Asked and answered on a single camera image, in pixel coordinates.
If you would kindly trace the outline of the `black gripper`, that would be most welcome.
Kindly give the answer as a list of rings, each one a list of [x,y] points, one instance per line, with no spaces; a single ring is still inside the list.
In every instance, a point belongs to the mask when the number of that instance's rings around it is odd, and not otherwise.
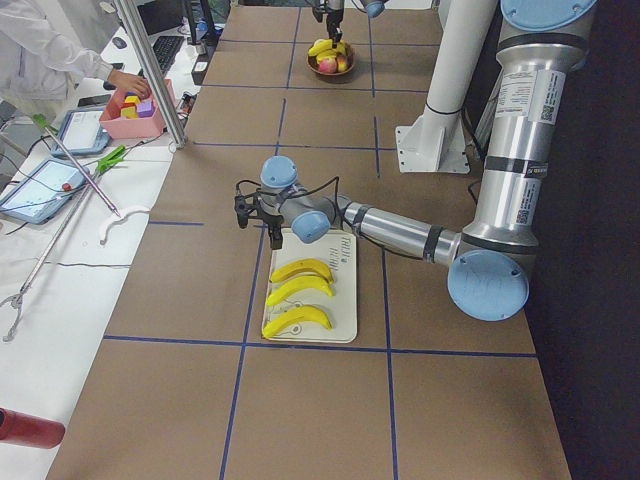
[[[259,206],[261,218],[267,225],[270,247],[272,249],[281,249],[283,216],[278,212],[276,207],[269,205],[265,200],[260,200]]]
[[[328,38],[331,40],[331,48],[335,48],[335,44],[338,44],[342,40],[343,32],[340,27],[343,16],[343,9],[328,9],[326,11],[326,26]]]

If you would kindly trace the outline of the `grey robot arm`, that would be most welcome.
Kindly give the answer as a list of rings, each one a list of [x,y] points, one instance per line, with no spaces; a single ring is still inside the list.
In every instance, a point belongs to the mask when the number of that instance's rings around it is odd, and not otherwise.
[[[379,16],[385,10],[385,0],[360,0],[353,1],[356,9],[367,14],[369,18]],[[332,46],[336,47],[342,40],[343,32],[341,24],[344,18],[344,0],[326,0],[319,3],[317,18],[319,22],[325,19],[326,29]]]
[[[500,321],[516,314],[529,296],[538,249],[531,224],[565,79],[585,60],[595,11],[592,1],[451,3],[424,112],[397,128],[396,142],[402,172],[450,169],[453,127],[493,15],[500,12],[496,110],[475,216],[460,232],[344,196],[314,195],[299,182],[296,165],[275,156],[264,163],[253,200],[272,248],[281,246],[285,225],[304,243],[338,227],[446,266],[449,295],[471,317]]]

